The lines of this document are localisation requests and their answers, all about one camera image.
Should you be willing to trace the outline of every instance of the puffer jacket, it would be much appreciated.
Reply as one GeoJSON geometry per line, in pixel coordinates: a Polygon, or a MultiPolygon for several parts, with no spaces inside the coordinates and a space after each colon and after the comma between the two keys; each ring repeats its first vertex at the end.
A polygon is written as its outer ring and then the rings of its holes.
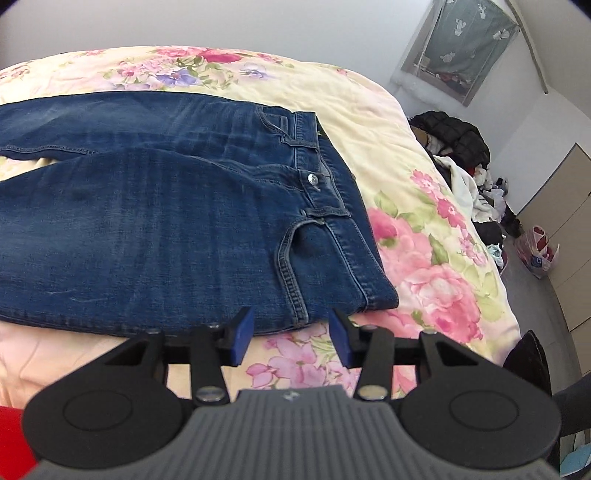
{"type": "Polygon", "coordinates": [[[429,111],[411,118],[410,124],[441,140],[453,152],[449,156],[464,170],[482,165],[487,168],[491,152],[478,129],[445,112],[429,111]]]}

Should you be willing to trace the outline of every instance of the blue jeans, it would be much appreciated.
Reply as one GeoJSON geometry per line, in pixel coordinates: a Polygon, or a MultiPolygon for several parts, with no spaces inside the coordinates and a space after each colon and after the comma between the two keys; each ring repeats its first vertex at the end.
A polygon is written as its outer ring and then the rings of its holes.
{"type": "Polygon", "coordinates": [[[312,112],[171,92],[0,106],[0,318],[170,335],[255,309],[255,333],[396,307],[359,190],[312,112]]]}

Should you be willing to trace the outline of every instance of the wooden cabinet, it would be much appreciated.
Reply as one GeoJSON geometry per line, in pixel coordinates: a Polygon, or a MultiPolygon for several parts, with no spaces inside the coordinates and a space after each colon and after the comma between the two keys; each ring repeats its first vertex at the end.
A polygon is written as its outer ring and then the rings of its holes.
{"type": "Polygon", "coordinates": [[[549,278],[562,307],[582,372],[591,371],[591,158],[575,145],[519,213],[560,244],[549,278]]]}
{"type": "Polygon", "coordinates": [[[569,330],[577,328],[591,312],[591,261],[555,290],[569,330]]]}
{"type": "Polygon", "coordinates": [[[544,227],[552,236],[578,210],[591,192],[591,160],[576,145],[544,186],[519,213],[525,228],[544,227]]]}
{"type": "Polygon", "coordinates": [[[570,281],[591,259],[591,197],[587,197],[564,225],[550,237],[550,242],[554,245],[560,244],[558,261],[549,275],[552,286],[557,290],[565,282],[570,281]]]}

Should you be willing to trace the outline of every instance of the purple flower print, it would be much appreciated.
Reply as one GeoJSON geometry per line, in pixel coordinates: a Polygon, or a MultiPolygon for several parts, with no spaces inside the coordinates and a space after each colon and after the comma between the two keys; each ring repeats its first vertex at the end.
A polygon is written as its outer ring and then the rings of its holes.
{"type": "Polygon", "coordinates": [[[288,378],[291,388],[321,387],[326,380],[326,369],[315,367],[316,353],[312,345],[298,346],[290,340],[277,339],[277,349],[282,356],[269,360],[269,367],[279,378],[288,378]]]}
{"type": "Polygon", "coordinates": [[[252,364],[246,369],[246,373],[252,377],[252,388],[265,388],[275,378],[273,370],[263,364],[252,364]]]}
{"type": "Polygon", "coordinates": [[[343,388],[348,393],[351,393],[353,390],[355,390],[357,381],[359,380],[359,376],[361,374],[360,368],[349,370],[348,368],[343,367],[341,362],[337,360],[331,360],[330,362],[327,362],[326,366],[329,369],[331,377],[335,378],[335,384],[343,385],[343,388]]]}
{"type": "Polygon", "coordinates": [[[312,337],[321,337],[325,335],[326,327],[323,323],[313,323],[312,325],[292,333],[293,339],[300,342],[308,342],[312,337]]]}
{"type": "Polygon", "coordinates": [[[267,80],[271,78],[271,75],[267,73],[267,69],[256,63],[245,63],[243,68],[240,69],[240,73],[247,77],[267,80]]]}
{"type": "Polygon", "coordinates": [[[156,75],[156,78],[167,87],[189,87],[201,85],[202,81],[192,76],[187,69],[180,69],[167,75],[156,75]]]}

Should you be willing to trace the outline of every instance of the red object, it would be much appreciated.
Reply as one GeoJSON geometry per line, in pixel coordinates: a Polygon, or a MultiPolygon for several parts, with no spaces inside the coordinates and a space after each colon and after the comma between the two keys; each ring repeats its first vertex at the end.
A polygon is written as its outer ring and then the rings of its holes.
{"type": "Polygon", "coordinates": [[[19,480],[37,464],[21,430],[22,410],[0,407],[0,478],[19,480]]]}

